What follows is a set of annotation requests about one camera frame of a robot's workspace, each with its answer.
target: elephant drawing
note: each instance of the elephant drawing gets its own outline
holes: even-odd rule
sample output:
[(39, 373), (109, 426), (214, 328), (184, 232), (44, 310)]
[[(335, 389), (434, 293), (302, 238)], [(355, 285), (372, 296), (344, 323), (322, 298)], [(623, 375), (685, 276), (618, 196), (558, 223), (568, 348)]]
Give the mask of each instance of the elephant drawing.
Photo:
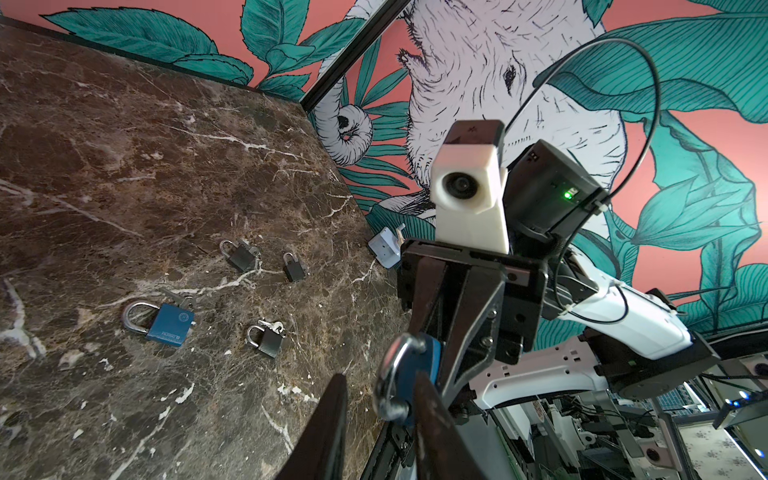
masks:
[[(357, 4), (356, 8), (364, 10)], [(581, 0), (416, 0), (402, 17), (421, 50), (420, 55), (401, 50), (399, 60), (413, 85), (408, 162), (423, 190), (379, 205), (432, 220), (430, 167), (453, 122), (483, 118), (509, 122), (532, 92), (539, 73), (605, 30), (601, 24), (592, 25)], [(338, 83), (318, 103), (315, 115), (331, 158), (339, 166), (349, 166), (370, 146), (372, 124), (360, 108), (341, 107), (341, 88)], [(619, 112), (589, 111), (548, 85), (507, 133), (502, 165), (509, 165), (539, 139), (570, 155), (606, 188), (613, 184), (627, 153)], [(603, 217), (593, 218), (585, 228), (608, 236)]]

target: camera lens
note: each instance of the camera lens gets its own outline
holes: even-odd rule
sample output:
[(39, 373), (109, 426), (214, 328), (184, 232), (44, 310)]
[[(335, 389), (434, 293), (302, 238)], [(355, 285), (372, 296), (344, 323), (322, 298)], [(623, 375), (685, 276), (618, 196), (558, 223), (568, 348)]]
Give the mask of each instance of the camera lens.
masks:
[(467, 200), (478, 193), (478, 182), (467, 174), (454, 173), (445, 178), (445, 189), (452, 197)]

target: mural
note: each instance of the mural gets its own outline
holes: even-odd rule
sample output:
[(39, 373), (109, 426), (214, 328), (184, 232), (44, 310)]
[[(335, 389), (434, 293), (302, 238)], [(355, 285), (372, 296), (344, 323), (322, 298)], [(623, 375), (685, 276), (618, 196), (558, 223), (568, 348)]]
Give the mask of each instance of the mural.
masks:
[[(247, 56), (250, 58), (245, 58), (246, 55), (225, 55), (202, 28), (183, 19), (192, 16), (188, 12), (192, 9), (190, 2), (150, 0), (150, 8), (105, 5), (114, 3), (110, 0), (89, 8), (74, 7), (75, 0), (17, 3), (7, 5), (8, 17), (47, 28), (55, 25), (61, 31), (108, 47), (257, 87), (294, 101), (301, 100), (317, 79), (319, 63), (335, 58), (365, 23), (359, 16), (344, 18), (349, 2), (320, 2), (324, 9), (316, 10), (316, 17), (320, 18), (312, 22), (316, 28), (313, 30), (307, 28), (310, 0), (225, 2), (231, 5), (220, 5), (221, 2), (214, 5), (202, 0), (191, 2), (215, 11), (215, 17), (230, 12), (232, 16), (228, 20), (238, 23), (235, 28), (222, 27), (226, 18), (218, 18), (218, 24), (212, 27), (228, 44), (233, 41), (244, 44), (250, 53)], [(373, 2), (371, 8), (375, 11), (380, 3), (381, 0)], [(179, 16), (164, 11), (165, 7)]]
[[(687, 112), (724, 120), (732, 111), (740, 118), (727, 118), (737, 127), (768, 123), (764, 2), (415, 0), (310, 119), (374, 230), (404, 223), (408, 236), (431, 239), (429, 169), (451, 124), (509, 121), (555, 61), (596, 37), (627, 38), (651, 53), (664, 112), (647, 174), (574, 244), (638, 289), (662, 286), (686, 313), (683, 321), (705, 336), (768, 322), (768, 250), (754, 248), (761, 237), (756, 184), (768, 191), (768, 173), (757, 166), (762, 155), (728, 158), (681, 120), (694, 115)], [(593, 48), (544, 86), (513, 125), (503, 164), (541, 138), (610, 189), (633, 164), (653, 105), (640, 55), (625, 45)], [(756, 253), (745, 257), (750, 248)], [(583, 328), (542, 322), (536, 347)]]

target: padlock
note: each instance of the padlock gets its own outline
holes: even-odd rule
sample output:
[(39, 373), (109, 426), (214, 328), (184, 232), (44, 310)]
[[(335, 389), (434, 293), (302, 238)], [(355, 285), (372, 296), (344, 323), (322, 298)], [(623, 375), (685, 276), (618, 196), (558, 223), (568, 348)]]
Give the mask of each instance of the padlock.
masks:
[(293, 253), (285, 253), (283, 255), (283, 262), (286, 264), (283, 270), (285, 270), (285, 273), (288, 276), (288, 280), (292, 282), (298, 282), (306, 275), (306, 273), (304, 273), (304, 269), (301, 267), (301, 263), (299, 263), (299, 260)]
[[(269, 324), (260, 322), (261, 325), (251, 325), (245, 333), (246, 342), (248, 342), (255, 349), (260, 352), (264, 352), (272, 358), (277, 358), (277, 353), (280, 351), (280, 347), (283, 345), (284, 336), (282, 333), (283, 324), (281, 323), (279, 328), (270, 328)], [(261, 330), (263, 332), (261, 340), (257, 343), (251, 338), (251, 332), (254, 330)]]
[[(233, 247), (235, 247), (235, 251), (232, 252), (231, 255), (228, 254), (224, 249), (224, 245), (227, 243), (230, 243)], [(235, 245), (235, 243), (231, 240), (221, 240), (219, 243), (219, 251), (222, 255), (224, 255), (224, 258), (227, 259), (227, 262), (231, 263), (233, 266), (235, 266), (235, 268), (243, 273), (250, 272), (251, 270), (258, 268), (260, 264), (259, 249), (252, 247), (248, 244), (248, 242), (242, 239), (240, 239), (238, 243), (239, 245)]]
[[(150, 328), (136, 325), (131, 321), (131, 310), (137, 306), (149, 306), (157, 310)], [(143, 333), (150, 340), (172, 346), (181, 346), (184, 343), (193, 319), (194, 313), (190, 310), (169, 303), (158, 306), (146, 300), (135, 300), (129, 303), (122, 314), (123, 325), (131, 332)]]

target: padlock body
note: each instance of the padlock body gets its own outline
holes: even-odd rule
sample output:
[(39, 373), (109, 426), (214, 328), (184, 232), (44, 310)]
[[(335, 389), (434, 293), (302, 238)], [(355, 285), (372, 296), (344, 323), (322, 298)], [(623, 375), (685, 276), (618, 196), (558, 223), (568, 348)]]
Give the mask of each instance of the padlock body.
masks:
[(147, 338), (167, 345), (181, 346), (187, 338), (192, 320), (194, 313), (191, 311), (163, 303), (154, 317)]
[(227, 258), (227, 261), (243, 273), (250, 272), (256, 268), (256, 256), (245, 245), (240, 245), (236, 248), (232, 255)]
[(288, 262), (283, 270), (285, 270), (288, 280), (292, 282), (298, 282), (305, 276), (304, 269), (301, 268), (299, 262)]
[(259, 342), (259, 351), (264, 352), (272, 358), (277, 357), (280, 346), (283, 345), (283, 336), (271, 329), (264, 329), (264, 334)]

